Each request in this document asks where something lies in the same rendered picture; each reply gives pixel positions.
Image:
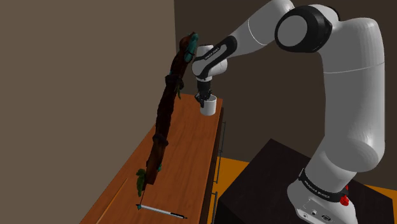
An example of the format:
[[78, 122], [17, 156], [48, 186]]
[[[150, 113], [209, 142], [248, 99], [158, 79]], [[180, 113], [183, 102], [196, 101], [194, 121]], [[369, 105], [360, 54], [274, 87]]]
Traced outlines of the white cup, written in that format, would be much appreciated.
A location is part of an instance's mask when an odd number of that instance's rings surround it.
[[210, 97], [204, 101], [204, 106], [200, 107], [200, 113], [204, 116], [212, 116], [216, 113], [217, 97], [210, 95]]

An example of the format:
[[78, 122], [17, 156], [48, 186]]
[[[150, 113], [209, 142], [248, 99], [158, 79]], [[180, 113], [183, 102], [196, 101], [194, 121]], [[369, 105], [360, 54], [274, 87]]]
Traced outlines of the brown branch with teal leaves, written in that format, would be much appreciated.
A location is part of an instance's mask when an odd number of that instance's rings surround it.
[[180, 90], [184, 87], [183, 76], [188, 64], [195, 56], [198, 39], [198, 34], [193, 32], [180, 40], [179, 50], [173, 58], [168, 75], [165, 76], [165, 89], [157, 109], [151, 152], [146, 161], [146, 168], [136, 172], [137, 195], [139, 197], [143, 196], [146, 185], [152, 185], [155, 182], [157, 174], [162, 168], [165, 149], [169, 144], [167, 136], [171, 126], [175, 98], [181, 97]]

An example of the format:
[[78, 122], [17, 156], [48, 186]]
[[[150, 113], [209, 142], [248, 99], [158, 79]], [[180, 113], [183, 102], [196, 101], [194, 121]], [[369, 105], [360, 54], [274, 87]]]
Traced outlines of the white and black pen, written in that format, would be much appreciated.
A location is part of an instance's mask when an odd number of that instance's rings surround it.
[[173, 212], [170, 212], [170, 211], [165, 211], [165, 210], [154, 208], [154, 207], [150, 207], [150, 206], [145, 206], [145, 205], [142, 205], [142, 204], [136, 204], [136, 206], [137, 206], [138, 210], [147, 209], [149, 211], [154, 211], [154, 212], [158, 212], [158, 213], [161, 213], [161, 214], [166, 214], [166, 215], [177, 217], [177, 218], [180, 218], [180, 219], [187, 219], [187, 217], [182, 215], [182, 214], [173, 213]]

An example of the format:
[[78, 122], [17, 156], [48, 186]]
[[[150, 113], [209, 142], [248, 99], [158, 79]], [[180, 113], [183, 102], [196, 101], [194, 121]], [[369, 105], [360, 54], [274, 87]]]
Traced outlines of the black robot stand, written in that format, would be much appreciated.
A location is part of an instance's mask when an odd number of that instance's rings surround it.
[[[299, 218], [287, 187], [309, 158], [271, 139], [218, 199], [214, 224], [309, 224]], [[359, 224], [397, 224], [391, 197], [355, 180], [349, 199]]]

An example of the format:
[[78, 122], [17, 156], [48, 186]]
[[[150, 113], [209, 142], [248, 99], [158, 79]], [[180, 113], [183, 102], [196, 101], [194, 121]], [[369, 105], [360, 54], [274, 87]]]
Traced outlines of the brown wooden chest of drawers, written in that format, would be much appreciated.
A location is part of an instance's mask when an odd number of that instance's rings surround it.
[[[207, 224], [208, 207], [214, 179], [217, 145], [222, 124], [222, 99], [216, 113], [204, 116], [193, 95], [176, 99], [165, 149], [162, 170], [155, 184], [148, 185], [142, 197], [136, 189], [136, 172], [146, 166], [152, 147], [151, 129], [118, 171], [80, 224]], [[187, 219], [137, 209], [142, 204]]]

